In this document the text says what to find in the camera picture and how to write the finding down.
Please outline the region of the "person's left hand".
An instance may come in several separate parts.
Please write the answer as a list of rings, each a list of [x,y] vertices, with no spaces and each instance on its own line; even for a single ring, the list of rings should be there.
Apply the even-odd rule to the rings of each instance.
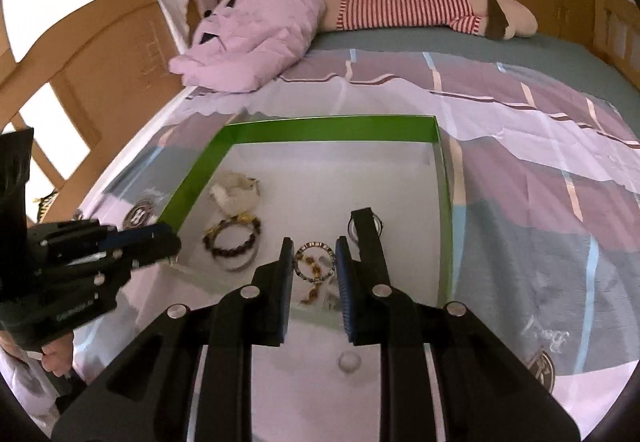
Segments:
[[[30,361],[26,352],[15,344],[8,332],[1,332],[1,348],[17,360],[25,363]],[[74,333],[69,332],[51,341],[50,344],[43,346],[40,352],[40,364],[43,370],[56,377],[66,376],[73,368]]]

